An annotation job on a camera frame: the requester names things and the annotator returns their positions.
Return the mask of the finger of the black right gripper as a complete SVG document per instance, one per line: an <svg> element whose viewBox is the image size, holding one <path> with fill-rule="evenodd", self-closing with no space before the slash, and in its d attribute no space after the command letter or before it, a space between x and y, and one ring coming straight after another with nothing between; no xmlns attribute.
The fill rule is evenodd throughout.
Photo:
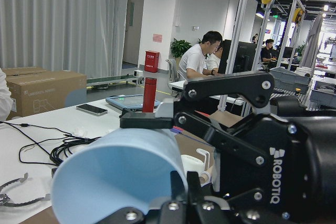
<svg viewBox="0 0 336 224"><path fill-rule="evenodd" d="M171 129L173 123L174 99L165 98L154 112L123 109L120 127L123 129Z"/></svg>

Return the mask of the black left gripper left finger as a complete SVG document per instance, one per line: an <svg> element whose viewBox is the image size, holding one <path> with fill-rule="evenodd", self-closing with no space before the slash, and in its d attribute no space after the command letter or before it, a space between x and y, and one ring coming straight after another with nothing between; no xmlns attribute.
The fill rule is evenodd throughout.
<svg viewBox="0 0 336 224"><path fill-rule="evenodd" d="M187 193L177 171L170 172L171 196L159 211L158 223L186 223Z"/></svg>

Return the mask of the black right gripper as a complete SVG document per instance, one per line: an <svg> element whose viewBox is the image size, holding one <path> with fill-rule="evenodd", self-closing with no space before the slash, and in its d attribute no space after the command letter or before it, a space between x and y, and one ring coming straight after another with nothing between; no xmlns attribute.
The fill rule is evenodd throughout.
<svg viewBox="0 0 336 224"><path fill-rule="evenodd" d="M268 223L335 223L335 110L275 115L273 89L273 76L259 71L187 80L175 124L219 152L219 195L234 212L258 210ZM225 127L196 113L221 94L239 95L252 114Z"/></svg>

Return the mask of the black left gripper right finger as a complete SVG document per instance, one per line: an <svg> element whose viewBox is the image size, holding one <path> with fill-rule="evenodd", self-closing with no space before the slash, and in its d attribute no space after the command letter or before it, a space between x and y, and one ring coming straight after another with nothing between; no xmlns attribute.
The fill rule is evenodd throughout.
<svg viewBox="0 0 336 224"><path fill-rule="evenodd" d="M205 199L197 172L187 172L186 223L221 223L222 211L213 200Z"/></svg>

